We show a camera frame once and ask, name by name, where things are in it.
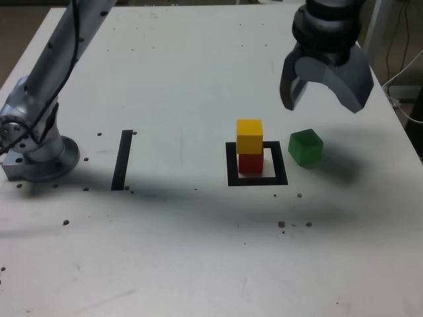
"green cube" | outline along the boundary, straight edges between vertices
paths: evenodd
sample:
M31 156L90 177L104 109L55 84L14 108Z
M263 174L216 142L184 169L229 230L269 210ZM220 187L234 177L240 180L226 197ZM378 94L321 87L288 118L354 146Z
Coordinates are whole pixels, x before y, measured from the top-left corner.
M314 164L322 158L323 141L313 129L295 132L289 139L288 152L300 166Z

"yellow cube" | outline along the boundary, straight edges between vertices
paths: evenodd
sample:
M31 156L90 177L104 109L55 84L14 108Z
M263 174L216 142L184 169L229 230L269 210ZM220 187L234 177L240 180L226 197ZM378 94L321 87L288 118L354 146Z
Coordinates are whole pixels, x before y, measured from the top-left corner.
M237 154L262 154L263 127L259 119L237 121Z

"white cable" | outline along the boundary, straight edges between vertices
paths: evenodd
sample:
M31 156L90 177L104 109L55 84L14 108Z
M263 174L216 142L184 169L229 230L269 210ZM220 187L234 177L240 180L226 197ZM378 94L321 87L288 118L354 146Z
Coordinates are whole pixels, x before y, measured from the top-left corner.
M417 56L402 71L400 71L399 73L397 73L394 77L392 77L385 84L383 84L382 88L385 87L386 85L388 85L394 79L396 79L399 75L401 75L402 73L404 73L420 57L420 55L422 55L422 53L423 53L423 50L421 50L420 53L417 54Z
M406 116L409 120L413 121L414 123L423 124L423 121L417 121L415 119L410 118L408 114L405 113L405 111L401 108L401 105L397 107L397 109L401 110L404 116Z

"black square marker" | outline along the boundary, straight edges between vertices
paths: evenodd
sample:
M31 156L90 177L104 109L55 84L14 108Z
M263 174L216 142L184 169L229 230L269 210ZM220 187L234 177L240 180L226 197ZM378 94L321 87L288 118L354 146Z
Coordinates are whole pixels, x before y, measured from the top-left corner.
M284 158L278 141L263 142L265 149L272 151L273 168L275 177L239 178L237 161L237 143L226 142L226 165L228 186L270 186L288 185L286 178Z

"red cube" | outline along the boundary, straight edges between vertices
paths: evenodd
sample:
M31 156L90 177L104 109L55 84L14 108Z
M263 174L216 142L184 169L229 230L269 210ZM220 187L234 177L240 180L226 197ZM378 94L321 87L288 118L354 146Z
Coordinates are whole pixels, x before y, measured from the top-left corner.
M240 154L238 157L238 172L241 174L262 174L264 152L262 154Z

